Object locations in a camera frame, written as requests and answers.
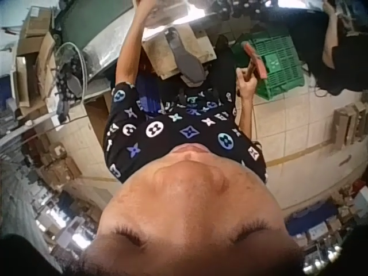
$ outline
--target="hand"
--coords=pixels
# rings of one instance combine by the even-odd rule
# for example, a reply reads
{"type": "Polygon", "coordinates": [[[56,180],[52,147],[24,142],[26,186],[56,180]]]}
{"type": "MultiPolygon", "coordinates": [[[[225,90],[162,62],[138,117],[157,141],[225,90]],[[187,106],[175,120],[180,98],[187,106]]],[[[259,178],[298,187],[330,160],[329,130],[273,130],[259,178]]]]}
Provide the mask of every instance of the hand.
{"type": "Polygon", "coordinates": [[[147,19],[157,5],[157,0],[137,0],[136,15],[147,19]]]}
{"type": "Polygon", "coordinates": [[[328,16],[336,15],[335,8],[330,3],[328,3],[327,0],[323,0],[323,10],[325,11],[325,13],[328,14],[328,16]]]}
{"type": "Polygon", "coordinates": [[[255,94],[255,90],[257,88],[257,79],[252,74],[251,79],[249,81],[245,80],[247,69],[246,68],[237,68],[236,69],[236,88],[240,92],[241,100],[253,101],[253,96],[255,94]]]}

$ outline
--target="monogram print shirt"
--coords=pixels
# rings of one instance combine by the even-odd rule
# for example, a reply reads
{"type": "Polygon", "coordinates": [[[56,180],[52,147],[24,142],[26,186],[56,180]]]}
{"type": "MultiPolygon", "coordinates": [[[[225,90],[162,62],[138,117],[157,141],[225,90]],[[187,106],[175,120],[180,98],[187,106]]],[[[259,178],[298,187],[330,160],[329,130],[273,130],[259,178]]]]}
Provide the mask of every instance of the monogram print shirt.
{"type": "Polygon", "coordinates": [[[112,91],[103,145],[110,172],[124,183],[134,172],[174,147],[199,143],[218,156],[248,167],[266,183],[260,145],[253,143],[234,122],[235,94],[226,94],[226,102],[216,102],[209,93],[201,91],[186,97],[186,105],[167,104],[158,116],[147,118],[134,85],[117,84],[112,91]]]}

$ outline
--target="lips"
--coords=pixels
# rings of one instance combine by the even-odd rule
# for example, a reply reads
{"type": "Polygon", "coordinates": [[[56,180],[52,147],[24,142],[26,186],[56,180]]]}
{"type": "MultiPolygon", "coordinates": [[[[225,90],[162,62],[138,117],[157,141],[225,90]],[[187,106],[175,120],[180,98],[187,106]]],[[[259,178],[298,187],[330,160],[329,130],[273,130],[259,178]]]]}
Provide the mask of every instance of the lips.
{"type": "Polygon", "coordinates": [[[199,153],[204,153],[204,154],[207,154],[210,152],[210,150],[205,147],[204,145],[202,144],[182,144],[182,145],[179,145],[175,148],[173,148],[170,153],[175,153],[175,154],[178,154],[178,153],[181,153],[181,152],[187,152],[187,151],[191,151],[191,152],[199,152],[199,153]]]}

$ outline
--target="green plastic crate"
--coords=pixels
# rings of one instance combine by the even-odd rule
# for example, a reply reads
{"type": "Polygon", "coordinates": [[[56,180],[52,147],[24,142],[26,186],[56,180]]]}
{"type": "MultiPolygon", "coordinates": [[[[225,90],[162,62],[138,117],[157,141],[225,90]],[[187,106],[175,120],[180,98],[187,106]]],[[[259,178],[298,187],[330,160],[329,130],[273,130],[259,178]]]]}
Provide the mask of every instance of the green plastic crate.
{"type": "Polygon", "coordinates": [[[259,82],[257,95],[270,100],[304,85],[301,63],[286,28],[268,28],[262,32],[241,35],[232,46],[237,66],[241,68],[247,67],[250,61],[241,45],[244,41],[255,48],[267,69],[267,79],[259,82]]]}

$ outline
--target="hammer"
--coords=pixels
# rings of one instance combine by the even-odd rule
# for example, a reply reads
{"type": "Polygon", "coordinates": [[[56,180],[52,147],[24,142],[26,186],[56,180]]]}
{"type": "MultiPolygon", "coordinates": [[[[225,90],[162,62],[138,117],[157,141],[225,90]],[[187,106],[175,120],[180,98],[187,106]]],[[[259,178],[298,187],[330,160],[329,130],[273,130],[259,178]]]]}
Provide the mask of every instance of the hammer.
{"type": "Polygon", "coordinates": [[[245,81],[248,82],[251,79],[252,74],[254,72],[258,79],[267,79],[266,66],[263,63],[263,60],[257,54],[256,50],[248,42],[245,41],[241,43],[241,46],[244,48],[244,51],[251,58],[251,60],[249,61],[247,72],[244,76],[245,81]]]}

